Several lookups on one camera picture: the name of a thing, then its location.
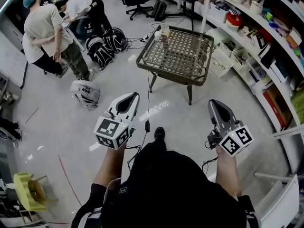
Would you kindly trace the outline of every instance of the yellow chair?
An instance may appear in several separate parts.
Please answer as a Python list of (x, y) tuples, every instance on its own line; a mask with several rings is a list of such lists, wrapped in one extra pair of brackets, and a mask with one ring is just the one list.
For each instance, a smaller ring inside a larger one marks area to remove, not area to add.
[(47, 177), (43, 176), (36, 180), (32, 180), (33, 174), (27, 172), (19, 172), (14, 175), (14, 184), (20, 203), (27, 211), (42, 212), (46, 211), (44, 205), (46, 201), (58, 201), (57, 199), (47, 199), (39, 180)]

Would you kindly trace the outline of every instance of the hand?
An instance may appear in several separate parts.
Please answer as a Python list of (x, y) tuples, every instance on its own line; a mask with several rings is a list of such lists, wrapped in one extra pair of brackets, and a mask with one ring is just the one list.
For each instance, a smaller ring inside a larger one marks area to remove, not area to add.
[(59, 60), (61, 59), (61, 53), (59, 49), (56, 49), (53, 55), (53, 59), (55, 62), (59, 62)]
[(52, 35), (50, 37), (47, 38), (47, 43), (53, 42), (55, 40), (55, 35)]
[(238, 179), (236, 158), (231, 157), (220, 146), (216, 147), (216, 152), (218, 154), (216, 183), (231, 196), (241, 196), (242, 189)]

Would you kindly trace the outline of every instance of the wicker table top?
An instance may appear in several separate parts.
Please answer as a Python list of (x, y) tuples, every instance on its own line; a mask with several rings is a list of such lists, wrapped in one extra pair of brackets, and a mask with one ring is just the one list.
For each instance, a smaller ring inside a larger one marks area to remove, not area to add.
[(213, 38), (177, 27), (170, 27), (170, 31), (171, 35), (161, 36), (160, 41), (156, 41), (153, 34), (137, 58), (137, 66), (178, 81), (202, 85), (209, 68)]

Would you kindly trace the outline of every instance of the person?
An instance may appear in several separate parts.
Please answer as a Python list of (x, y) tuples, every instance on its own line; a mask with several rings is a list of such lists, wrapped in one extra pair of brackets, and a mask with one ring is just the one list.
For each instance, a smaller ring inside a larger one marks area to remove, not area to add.
[(16, 129), (20, 129), (19, 122), (12, 123), (3, 117), (0, 117), (0, 127), (8, 131), (15, 139), (22, 141), (22, 131), (20, 131), (20, 133), (16, 131)]
[(86, 204), (72, 228), (237, 227), (260, 222), (248, 196), (241, 196), (237, 165), (219, 146), (216, 183), (189, 157), (167, 151), (165, 130), (135, 157), (130, 176), (119, 185), (124, 144), (108, 149)]
[(62, 28), (62, 18), (55, 5), (40, 6), (41, 0), (23, 0), (23, 6), (30, 9), (24, 23), (24, 31), (31, 45), (41, 45), (46, 53), (59, 62), (65, 59), (77, 79), (92, 80), (94, 71), (88, 70), (80, 49), (72, 37)]
[[(49, 41), (53, 40), (54, 36), (50, 36)], [(67, 67), (62, 69), (61, 65), (44, 53), (41, 47), (32, 46), (25, 34), (22, 38), (22, 46), (28, 63), (32, 63), (49, 73), (55, 74), (59, 78), (67, 72)]]
[(59, 12), (63, 12), (66, 15), (64, 16), (64, 19), (66, 22), (69, 22), (69, 28), (72, 30), (72, 32), (75, 34), (75, 36), (80, 39), (86, 41), (88, 38), (88, 35), (91, 34), (92, 29), (88, 30), (86, 27), (90, 23), (90, 18), (86, 18), (84, 16), (77, 17), (73, 21), (69, 21), (69, 15), (67, 10), (67, 2), (69, 0), (59, 0), (55, 3), (55, 6), (57, 7)]
[(101, 0), (68, 0), (60, 8), (60, 11), (65, 11), (67, 14), (64, 18), (65, 22), (74, 22), (87, 13), (91, 19), (93, 31), (99, 37), (103, 36), (101, 25), (106, 31), (112, 29), (104, 10), (105, 5)]

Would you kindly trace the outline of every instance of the white tile floor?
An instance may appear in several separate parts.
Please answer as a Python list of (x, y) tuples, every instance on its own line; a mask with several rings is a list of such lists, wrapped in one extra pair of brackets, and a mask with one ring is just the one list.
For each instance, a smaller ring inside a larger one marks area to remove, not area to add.
[[(125, 14), (127, 8), (121, 0), (103, 1), (112, 26), (122, 29), (127, 37), (142, 38), (152, 32), (153, 19), (137, 15), (130, 21), (129, 15)], [(147, 2), (147, 6), (152, 6), (154, 2), (155, 0)], [(171, 12), (175, 10), (176, 6), (171, 5)], [(182, 19), (170, 18), (166, 23), (176, 25)], [(200, 30), (200, 24), (195, 21), (196, 31)], [(188, 18), (179, 24), (186, 29), (190, 29), (190, 25)], [(133, 45), (143, 46), (139, 42)], [(91, 147), (96, 143), (93, 129), (98, 117), (116, 97), (134, 91), (140, 94), (141, 101), (134, 121), (137, 130), (129, 145), (143, 142), (148, 109), (148, 72), (136, 66), (135, 60), (140, 51), (141, 49), (129, 49), (118, 54), (113, 63), (96, 74), (93, 82), (100, 87), (101, 95), (98, 108), (90, 112), (80, 108), (71, 97), (69, 88), (75, 80), (71, 70), (62, 79), (58, 79), (51, 74), (45, 76), (41, 69), (29, 65), (22, 100), (14, 110), (14, 119), (20, 121), (24, 134), (23, 141), (15, 150), (15, 156), (20, 171), (31, 172), (37, 177), (47, 175), (48, 186), (59, 198), (59, 202), (50, 207), (50, 212), (43, 214), (47, 221), (69, 223), (80, 207), (58, 156), (80, 203), (86, 202), (91, 182), (106, 152), (105, 147)], [(94, 67), (88, 57), (86, 61), (89, 67)], [(153, 141), (154, 129), (163, 126), (170, 150), (191, 157), (198, 165), (214, 158), (215, 152), (204, 147), (213, 127), (207, 110), (210, 99), (218, 99), (233, 109), (237, 118), (248, 125), (255, 138), (255, 142), (238, 155), (238, 162), (242, 162), (272, 133), (272, 125), (259, 102), (233, 70), (221, 79), (209, 71), (206, 83), (193, 89), (192, 106), (188, 105), (185, 86), (160, 78), (156, 80), (150, 95), (151, 132), (147, 134), (145, 142)], [(25, 124), (38, 107), (37, 112)], [(125, 153), (124, 180), (129, 173), (126, 161), (133, 155), (132, 150)], [(208, 176), (215, 170), (215, 163), (209, 165)]]

